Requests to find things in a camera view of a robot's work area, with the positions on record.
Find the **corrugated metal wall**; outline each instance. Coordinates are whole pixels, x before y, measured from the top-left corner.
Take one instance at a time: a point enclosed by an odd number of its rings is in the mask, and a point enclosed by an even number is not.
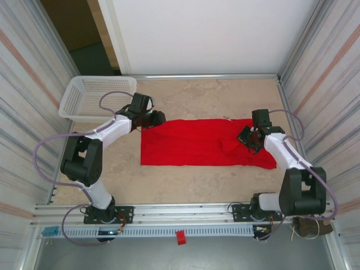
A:
[[[360,267],[360,1],[328,2],[283,82],[291,109],[305,125],[307,158],[324,167],[336,192],[341,239],[356,268]]]
[[[69,130],[57,114],[75,76],[49,25],[31,0],[0,1],[0,268],[11,269],[23,248],[36,204],[47,203],[52,185],[36,173],[32,150],[42,138]],[[64,140],[39,150],[52,178]]]

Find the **robotic arm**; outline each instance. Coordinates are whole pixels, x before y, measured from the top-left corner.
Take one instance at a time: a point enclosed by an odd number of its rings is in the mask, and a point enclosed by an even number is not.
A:
[[[266,149],[285,171],[280,193],[255,194],[251,200],[253,211],[277,211],[283,212],[286,216],[324,213],[326,189],[301,165],[301,161],[311,167],[324,181],[325,171],[322,168],[313,168],[287,139],[284,140],[284,130],[272,126],[268,110],[255,110],[252,117],[253,127],[245,127],[238,140],[255,154],[262,148]],[[308,187],[306,190],[302,189],[303,183]]]
[[[87,210],[94,220],[111,223],[115,218],[115,200],[100,179],[103,150],[137,127],[151,128],[165,123],[164,113],[152,111],[153,106],[151,97],[135,93],[131,104],[116,112],[115,122],[111,126],[94,135],[69,137],[60,170],[90,195],[92,205]]]

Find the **red towel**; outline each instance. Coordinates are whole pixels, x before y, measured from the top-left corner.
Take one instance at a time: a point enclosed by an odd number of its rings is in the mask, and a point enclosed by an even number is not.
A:
[[[141,165],[248,165],[276,168],[265,149],[257,155],[237,140],[251,119],[174,120],[141,133]]]

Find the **white plastic basket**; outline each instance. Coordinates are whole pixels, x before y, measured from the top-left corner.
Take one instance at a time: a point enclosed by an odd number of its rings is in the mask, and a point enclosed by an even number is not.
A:
[[[76,76],[66,87],[58,110],[59,116],[75,122],[103,123],[111,118],[111,112],[99,107],[100,98],[111,91],[124,91],[130,94],[136,92],[136,80],[123,76]],[[126,94],[110,94],[102,105],[120,110],[131,103],[131,97]]]

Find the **white wall panel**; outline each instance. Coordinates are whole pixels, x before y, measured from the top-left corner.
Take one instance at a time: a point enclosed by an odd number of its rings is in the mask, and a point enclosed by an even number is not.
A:
[[[317,0],[99,0],[123,74],[277,73]]]

